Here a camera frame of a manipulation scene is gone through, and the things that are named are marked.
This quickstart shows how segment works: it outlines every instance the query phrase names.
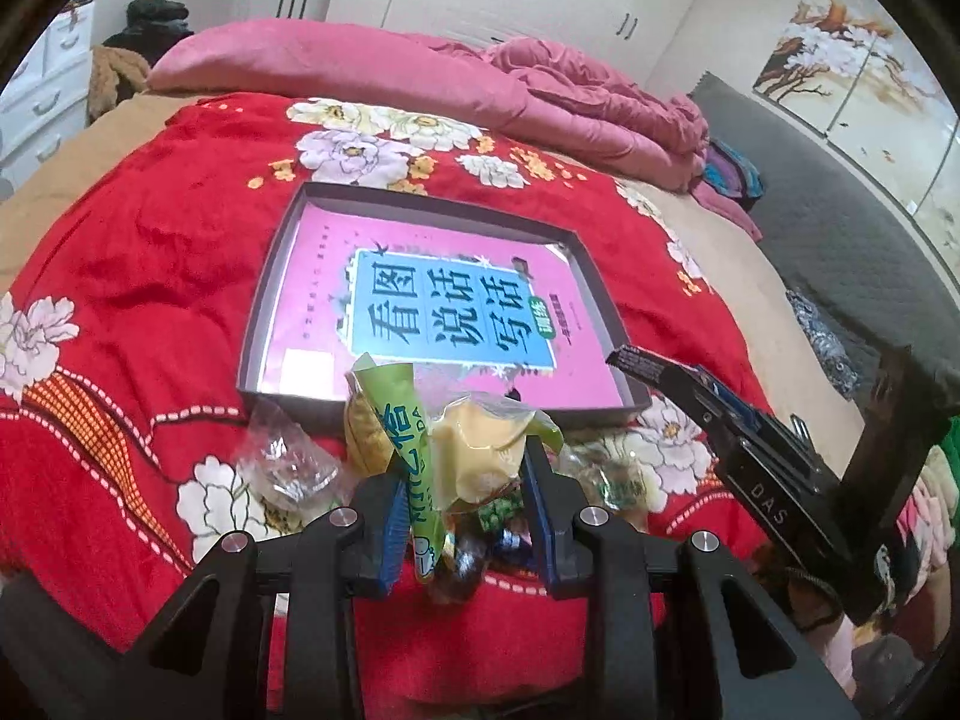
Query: pink blanket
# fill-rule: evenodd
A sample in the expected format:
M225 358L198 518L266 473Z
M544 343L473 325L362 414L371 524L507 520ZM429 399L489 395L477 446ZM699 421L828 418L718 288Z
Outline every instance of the pink blanket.
M309 20L208 29L173 47L157 92L256 91L392 105L539 143L583 162L688 189L703 172L707 123L687 98L661 103L601 62L556 43L486 52L438 38Z

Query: beige sheet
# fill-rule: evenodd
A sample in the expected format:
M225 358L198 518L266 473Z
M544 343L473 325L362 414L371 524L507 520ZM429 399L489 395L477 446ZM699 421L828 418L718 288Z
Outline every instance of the beige sheet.
M863 418L827 381L773 266L743 230L689 194L671 194L640 181L625 183L661 210L727 303L776 416L789 425L791 413L800 415L817 451L841 475L863 431Z
M0 205L0 293L27 261L42 235L66 208L108 170L163 128L196 97L138 95L65 143L27 184ZM834 391L793 317L784 284L736 225L676 196L631 182L661 209L730 306L747 341L750 360L776 415L808 423L817 449L842 472L863 422L856 407Z

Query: plastic bag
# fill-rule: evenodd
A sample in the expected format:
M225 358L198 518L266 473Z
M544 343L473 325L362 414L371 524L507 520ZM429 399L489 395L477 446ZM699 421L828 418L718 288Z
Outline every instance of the plastic bag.
M665 496L632 447L634 438L635 430L629 427L574 434L558 454L555 469L580 482L592 506L644 516L660 511Z
M489 394L458 394L430 425L436 458L434 502L473 511L505 493L520 475L527 436L560 451L563 435L544 412Z
M257 496L307 520L345 506L357 484L352 471L265 399L253 409L246 439L234 457Z

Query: wardrobe handle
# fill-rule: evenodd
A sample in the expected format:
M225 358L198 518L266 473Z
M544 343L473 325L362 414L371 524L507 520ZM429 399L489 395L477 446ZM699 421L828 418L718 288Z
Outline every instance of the wardrobe handle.
M37 116L45 116L56 107L57 103L59 103L59 89L56 90L56 95L53 95L46 103L36 103L34 105L34 113L37 114Z
M50 146L47 146L47 148L43 148L41 151L37 151L37 162L44 163L48 159L50 159L50 157L52 157L54 154L56 154L59 151L59 147L61 146L61 143L62 143L62 138L58 135L56 137L56 141L51 143Z

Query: bed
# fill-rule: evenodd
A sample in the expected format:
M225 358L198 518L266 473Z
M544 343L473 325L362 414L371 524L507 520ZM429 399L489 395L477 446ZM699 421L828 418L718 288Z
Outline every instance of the bed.
M213 65L222 83L224 67ZM336 90L343 103L271 88L269 73L246 82L259 93L138 95L65 143L0 206L0 295L13 285L0 308L10 316L0 314L0 322L12 322L18 309L49 338L40 352L59 344L49 372L15 386L16 395L8 391L0 409L4 456L30 445L44 459L29 472L8 466L16 473L2 483L8 503L0 546L8 570L32 570L56 603L114 648L131 643L216 541L216 490L229 495L228 529L245 527L258 538L285 532L229 466L245 419L233 381L272 230L299 181L328 163L302 157L309 149L300 144L311 132L336 140L349 131L341 121L347 105L357 122L368 122L370 105L388 104L382 90L357 88L362 83L348 75L352 93ZM401 91L390 94L409 103L410 88ZM397 114L403 122L418 115ZM860 414L830 386L784 282L742 229L689 194L611 177L497 128L463 129L466 146L435 139L434 148L419 141L420 149L408 136L405 177L391 187L490 203L576 230L637 343L708 365L785 422L800 415L842 473L862 430ZM596 207L577 205L583 197ZM78 295L79 284L96 312L80 298L61 302ZM342 453L336 437L325 445ZM702 451L691 450L691 458ZM680 480L665 490L665 477L656 478L667 494L648 512L652 532L683 536L709 527L741 557L763 541L707 464L689 471L690 488ZM949 581L942 592L949 594ZM368 716L413 716L425 704L489 701L575 678L584 607L552 604L542 594L531 581L491 574L451 617L431 607L408 570L387 610L358 604ZM938 619L939 628L925 622L925 630L936 629L930 651L944 637ZM416 620L436 630L410 647ZM476 645L464 649L465 640ZM277 656L281 645L278 635ZM449 664L443 653L454 650L461 657ZM534 662L533 652L551 653L549 665ZM271 673L276 693L280 672Z

